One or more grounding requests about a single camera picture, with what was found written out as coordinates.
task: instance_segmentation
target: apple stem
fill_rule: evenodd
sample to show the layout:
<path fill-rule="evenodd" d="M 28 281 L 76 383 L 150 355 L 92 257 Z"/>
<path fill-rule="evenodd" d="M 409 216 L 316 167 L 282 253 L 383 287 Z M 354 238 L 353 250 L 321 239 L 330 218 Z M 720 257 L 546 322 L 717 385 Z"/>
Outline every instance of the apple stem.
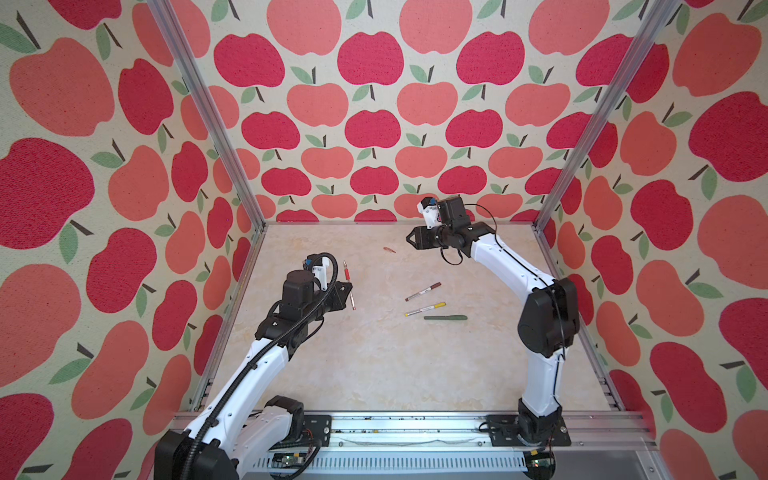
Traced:
<path fill-rule="evenodd" d="M 70 223 L 70 224 L 71 224 L 71 225 L 72 225 L 74 228 L 76 228 L 76 229 L 80 230 L 80 233 L 82 233 L 82 234 L 83 234 L 83 235 L 85 235 L 85 236 L 88 236 L 88 235 L 93 235 L 93 234 L 94 234 L 94 233 L 93 233 L 93 232 L 91 232 L 89 229 L 87 229 L 87 228 L 83 227 L 82 225 L 80 225 L 79 223 L 77 223 L 77 222 L 76 222 L 76 221 L 74 221 L 74 220 L 69 220 L 69 223 Z"/>
<path fill-rule="evenodd" d="M 24 33 L 27 34 L 29 37 L 29 40 L 32 42 L 32 44 L 40 50 L 40 44 L 38 43 L 38 39 L 35 38 L 35 36 L 32 34 L 32 30 L 29 29 L 27 26 L 27 22 L 24 21 L 22 18 L 22 14 L 19 13 L 19 11 L 16 11 L 16 21 L 18 22 L 19 26 L 22 27 L 22 30 L 24 30 Z"/>
<path fill-rule="evenodd" d="M 709 168 L 709 167 L 710 167 L 710 165 L 709 165 L 709 164 L 707 164 L 707 165 L 704 165 L 704 166 L 703 166 L 701 169 L 699 169 L 699 171 L 698 171 L 698 172 L 696 172 L 696 173 L 695 173 L 695 174 L 694 174 L 694 175 L 693 175 L 691 178 L 689 178 L 688 180 L 696 180 L 696 179 L 699 177 L 699 175 L 701 175 L 702 173 L 704 173 L 704 171 L 705 171 L 707 168 Z"/>
<path fill-rule="evenodd" d="M 746 11 L 747 11 L 747 10 L 749 10 L 749 9 L 750 9 L 750 7 L 752 6 L 752 2 L 754 2 L 754 0 L 749 0 L 749 1 L 746 3 L 746 5 L 744 5 L 744 8 L 742 8 L 742 9 L 741 9 L 741 13 L 739 14 L 739 18 L 737 18 L 737 20 L 741 20 L 741 18 L 744 16 L 744 14 L 746 13 Z"/>
<path fill-rule="evenodd" d="M 541 83 L 542 85 L 547 83 L 547 80 L 549 79 L 549 74 L 552 73 L 554 70 L 554 67 L 550 67 L 549 70 L 547 70 L 547 74 L 544 76 L 544 81 Z"/>
<path fill-rule="evenodd" d="M 78 353 L 87 356 L 89 359 L 94 358 L 94 354 L 88 351 L 88 349 L 82 346 L 80 343 L 78 343 Z"/>
<path fill-rule="evenodd" d="M 123 48 L 123 45 L 120 45 L 120 42 L 115 38 L 114 33 L 112 33 L 112 30 L 109 29 L 109 25 L 107 25 L 107 22 L 104 23 L 104 28 L 107 29 L 107 33 L 110 37 L 112 37 L 112 41 L 115 45 L 117 45 L 119 48 Z"/>
<path fill-rule="evenodd" d="M 674 102 L 672 102 L 672 105 L 670 105 L 669 109 L 667 109 L 667 113 L 664 115 L 664 118 L 661 119 L 661 123 L 664 123 L 667 121 L 667 117 L 670 116 L 670 113 L 672 113 L 672 110 L 674 110 Z"/>
<path fill-rule="evenodd" d="M 688 280 L 686 280 L 686 281 L 685 281 L 685 284 L 686 284 L 686 285 L 690 285 L 690 283 L 691 283 L 691 282 L 693 282 L 695 279 L 697 279 L 697 278 L 699 277 L 699 275 L 701 275 L 701 272 L 700 272 L 699 270 L 700 270 L 700 269 L 696 269 L 696 271 L 694 272 L 694 274 L 693 274 L 693 275 L 691 275 L 691 276 L 690 276 L 690 278 L 689 278 Z"/>
<path fill-rule="evenodd" d="M 240 20 L 240 17 L 237 16 L 237 10 L 235 10 L 235 5 L 232 3 L 232 0 L 228 0 L 230 3 L 230 10 L 232 11 L 232 16 L 234 18 L 237 18 L 237 20 Z"/>

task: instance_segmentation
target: apple pattern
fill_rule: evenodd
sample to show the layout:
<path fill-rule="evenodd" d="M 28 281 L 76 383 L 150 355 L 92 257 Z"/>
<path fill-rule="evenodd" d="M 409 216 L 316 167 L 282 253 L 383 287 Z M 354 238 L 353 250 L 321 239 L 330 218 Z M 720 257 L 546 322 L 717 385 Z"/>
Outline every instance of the apple pattern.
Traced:
<path fill-rule="evenodd" d="M 193 54 L 212 55 L 207 8 L 170 4 Z M 3 6 L 0 420 L 13 447 L 0 478 L 145 480 L 202 378 L 253 221 L 146 2 Z M 239 132 L 253 112 L 224 85 L 208 88 Z M 259 179 L 263 153 L 241 147 Z"/>

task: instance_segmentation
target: red apple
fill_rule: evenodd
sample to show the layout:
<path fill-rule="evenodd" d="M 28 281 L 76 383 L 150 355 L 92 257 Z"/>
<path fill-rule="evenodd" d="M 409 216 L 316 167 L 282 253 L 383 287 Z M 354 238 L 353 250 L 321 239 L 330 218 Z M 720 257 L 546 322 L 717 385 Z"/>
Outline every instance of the red apple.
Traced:
<path fill-rule="evenodd" d="M 389 210 L 364 210 L 355 216 L 355 222 L 396 222 L 397 217 Z"/>
<path fill-rule="evenodd" d="M 91 51 L 71 38 L 13 62 L 8 83 L 24 112 L 58 135 L 89 137 L 114 115 L 107 74 Z"/>
<path fill-rule="evenodd" d="M 547 195 L 560 177 L 559 168 L 549 167 L 539 170 L 525 181 L 525 191 L 531 195 Z"/>
<path fill-rule="evenodd" d="M 741 91 L 705 111 L 690 131 L 690 151 L 708 160 L 718 174 L 746 182 L 768 172 L 768 106 L 752 91 Z"/>
<path fill-rule="evenodd" d="M 346 121 L 344 135 L 358 148 L 390 148 L 400 140 L 400 123 L 387 110 L 363 110 Z"/>
<path fill-rule="evenodd" d="M 669 180 L 656 180 L 638 190 L 630 214 L 645 229 L 650 242 L 662 250 L 680 247 L 694 230 L 690 201 L 678 195 Z"/>
<path fill-rule="evenodd" d="M 83 161 L 42 138 L 15 141 L 0 161 L 0 177 L 0 245 L 16 250 L 50 242 L 95 192 Z"/>
<path fill-rule="evenodd" d="M 96 310 L 117 313 L 130 305 L 144 278 L 154 269 L 157 250 L 141 230 L 121 228 L 91 259 L 85 291 Z"/>
<path fill-rule="evenodd" d="M 437 180 L 437 188 L 444 194 L 478 194 L 488 183 L 485 170 L 474 167 L 453 167 Z"/>
<path fill-rule="evenodd" d="M 503 128 L 496 110 L 467 110 L 451 120 L 445 129 L 445 139 L 454 147 L 487 148 L 502 137 Z"/>
<path fill-rule="evenodd" d="M 629 290 L 634 279 L 632 258 L 613 235 L 598 238 L 592 245 L 592 264 L 603 277 L 605 288 L 614 295 Z"/>
<path fill-rule="evenodd" d="M 296 124 L 285 114 L 274 111 L 269 114 L 253 113 L 240 125 L 243 138 L 260 150 L 282 148 L 292 150 L 299 146 L 301 137 Z"/>
<path fill-rule="evenodd" d="M 232 228 L 232 207 L 230 203 L 218 197 L 214 200 L 214 206 L 208 212 L 206 231 L 208 240 L 214 248 L 221 248 L 227 239 L 227 234 Z"/>
<path fill-rule="evenodd" d="M 271 168 L 261 176 L 261 186 L 272 195 L 307 195 L 312 190 L 310 179 L 301 170 Z"/>
<path fill-rule="evenodd" d="M 506 85 L 518 76 L 525 63 L 525 46 L 513 31 L 481 33 L 458 54 L 456 74 L 467 84 Z"/>
<path fill-rule="evenodd" d="M 573 148 L 584 133 L 592 115 L 577 112 L 563 117 L 549 129 L 547 133 L 547 145 L 552 148 Z M 618 147 L 619 137 L 616 125 L 606 123 L 598 139 L 589 150 L 589 158 L 597 168 L 608 165 L 614 158 Z"/>
<path fill-rule="evenodd" d="M 214 48 L 214 63 L 221 77 L 236 87 L 283 83 L 286 68 L 269 40 L 252 33 L 246 37 L 229 34 Z"/>
<path fill-rule="evenodd" d="M 576 67 L 576 80 L 585 87 L 608 85 L 632 43 L 632 38 L 614 35 L 592 45 Z M 627 87 L 637 103 L 649 101 L 661 88 L 670 68 L 666 45 L 654 44 Z"/>
<path fill-rule="evenodd" d="M 105 18 L 118 18 L 120 0 L 48 0 L 51 7 L 67 22 L 81 30 L 91 30 Z"/>
<path fill-rule="evenodd" d="M 395 37 L 385 31 L 355 33 L 339 47 L 336 61 L 344 80 L 354 85 L 391 85 L 400 78 L 405 62 Z"/>
<path fill-rule="evenodd" d="M 208 179 L 208 162 L 200 148 L 190 141 L 181 145 L 170 166 L 170 180 L 176 195 L 185 202 L 197 198 L 200 186 Z"/>
<path fill-rule="evenodd" d="M 391 195 L 400 185 L 397 174 L 389 167 L 363 167 L 349 178 L 349 185 L 357 194 Z"/>

